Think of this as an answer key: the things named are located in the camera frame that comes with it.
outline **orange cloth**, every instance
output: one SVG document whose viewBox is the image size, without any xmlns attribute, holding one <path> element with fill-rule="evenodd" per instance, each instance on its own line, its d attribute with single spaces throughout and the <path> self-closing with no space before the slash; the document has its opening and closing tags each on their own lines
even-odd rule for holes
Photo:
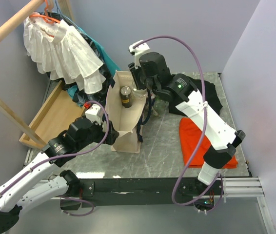
<svg viewBox="0 0 276 234">
<path fill-rule="evenodd" d="M 182 118 L 179 124 L 179 136 L 181 143 L 181 151 L 183 155 L 184 164 L 186 164 L 195 150 L 195 147 L 200 139 L 202 131 L 196 126 L 195 123 L 189 118 Z M 203 156 L 208 151 L 211 143 L 209 139 L 204 136 L 203 142 L 197 151 L 197 154 L 191 161 L 189 167 L 201 168 L 204 163 Z M 223 168 L 236 168 L 237 160 L 233 156 L 232 159 Z"/>
</svg>

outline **white dress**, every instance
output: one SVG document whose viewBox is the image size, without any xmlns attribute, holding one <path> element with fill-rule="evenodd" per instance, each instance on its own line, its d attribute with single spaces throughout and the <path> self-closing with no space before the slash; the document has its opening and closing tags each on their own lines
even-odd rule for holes
<svg viewBox="0 0 276 234">
<path fill-rule="evenodd" d="M 28 17 L 24 20 L 23 39 L 38 71 L 50 72 L 51 80 L 64 78 L 67 84 L 76 82 L 87 94 L 102 89 L 105 77 L 98 70 L 102 61 L 75 27 L 64 20 L 48 24 L 42 17 Z"/>
</svg>

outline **gray floor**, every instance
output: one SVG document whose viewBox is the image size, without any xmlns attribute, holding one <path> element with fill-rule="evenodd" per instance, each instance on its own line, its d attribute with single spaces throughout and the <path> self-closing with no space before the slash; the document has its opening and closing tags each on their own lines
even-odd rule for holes
<svg viewBox="0 0 276 234">
<path fill-rule="evenodd" d="M 78 214 L 87 212 L 82 208 Z M 105 206 L 71 217 L 50 200 L 25 216 L 9 234 L 266 234 L 256 198 L 228 198 L 208 215 L 176 205 Z"/>
<path fill-rule="evenodd" d="M 199 78 L 199 74 L 189 75 Z M 204 78 L 216 85 L 217 95 L 223 105 L 220 116 L 230 126 L 235 127 L 218 74 L 205 73 Z M 151 116 L 149 122 L 143 126 L 144 142 L 141 144 L 139 154 L 111 152 L 110 146 L 101 145 L 97 150 L 67 162 L 62 168 L 54 171 L 54 174 L 69 169 L 79 178 L 178 177 L 184 166 L 178 132 L 181 118 L 181 116 L 168 113 L 168 109 L 160 117 Z M 237 148 L 236 158 L 237 168 L 222 169 L 224 176 L 249 175 L 240 146 Z M 199 171 L 200 168 L 189 168 L 185 176 L 197 176 Z"/>
</svg>

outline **wooden frame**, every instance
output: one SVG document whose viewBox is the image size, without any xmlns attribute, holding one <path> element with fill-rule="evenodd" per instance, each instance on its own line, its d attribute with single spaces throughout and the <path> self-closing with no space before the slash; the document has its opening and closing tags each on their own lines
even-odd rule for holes
<svg viewBox="0 0 276 234">
<path fill-rule="evenodd" d="M 63 82 L 60 81 L 29 125 L 44 142 L 48 142 L 63 130 L 68 129 L 70 123 L 82 116 L 85 111 L 85 108 L 78 107 L 72 101 L 62 87 Z M 34 142 L 25 133 L 19 141 L 32 148 L 44 147 L 43 144 Z"/>
</svg>

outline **folded orange towel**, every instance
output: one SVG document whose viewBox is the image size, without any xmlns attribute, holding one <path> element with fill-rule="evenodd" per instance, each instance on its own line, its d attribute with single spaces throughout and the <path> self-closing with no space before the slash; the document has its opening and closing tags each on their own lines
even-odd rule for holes
<svg viewBox="0 0 276 234">
<path fill-rule="evenodd" d="M 179 124 L 179 136 L 181 143 L 181 151 L 183 155 L 183 161 L 186 164 L 197 146 L 198 140 L 202 131 L 196 126 L 195 123 L 189 118 L 182 118 Z M 197 154 L 191 161 L 189 167 L 201 168 L 204 163 L 203 156 L 208 151 L 211 143 L 209 139 L 205 136 L 203 142 L 197 151 Z M 223 168 L 236 168 L 237 160 L 233 156 L 232 159 Z"/>
</svg>

